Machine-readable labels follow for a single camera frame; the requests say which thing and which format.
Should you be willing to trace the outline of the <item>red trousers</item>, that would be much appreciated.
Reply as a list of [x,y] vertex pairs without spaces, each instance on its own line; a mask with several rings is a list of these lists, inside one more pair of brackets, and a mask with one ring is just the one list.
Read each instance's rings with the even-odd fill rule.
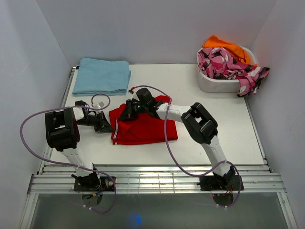
[[165,142],[164,121],[139,114],[134,121],[120,121],[125,104],[109,111],[111,126],[115,131],[111,135],[114,145],[144,145]]

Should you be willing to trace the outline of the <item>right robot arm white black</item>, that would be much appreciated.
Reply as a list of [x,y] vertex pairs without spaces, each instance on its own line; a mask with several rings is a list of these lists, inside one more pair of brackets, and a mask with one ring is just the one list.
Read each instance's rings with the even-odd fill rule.
[[140,114],[164,121],[176,121],[184,124],[190,137],[199,143],[206,152],[212,169],[197,175],[201,190],[242,190],[241,176],[234,165],[227,161],[218,138],[218,123],[201,103],[191,106],[173,105],[171,101],[157,101],[148,88],[136,92],[136,98],[127,100],[119,121],[133,121]]

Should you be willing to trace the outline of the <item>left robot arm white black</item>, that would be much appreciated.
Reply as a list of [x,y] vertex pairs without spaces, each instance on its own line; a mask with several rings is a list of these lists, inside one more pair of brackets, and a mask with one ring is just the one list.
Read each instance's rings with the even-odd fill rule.
[[101,177],[95,165],[85,157],[81,148],[78,125],[91,126],[96,133],[112,133],[114,128],[102,111],[85,109],[84,101],[76,101],[74,108],[53,111],[45,114],[46,140],[50,148],[61,152],[71,164],[76,165],[74,191],[114,191],[113,181]]

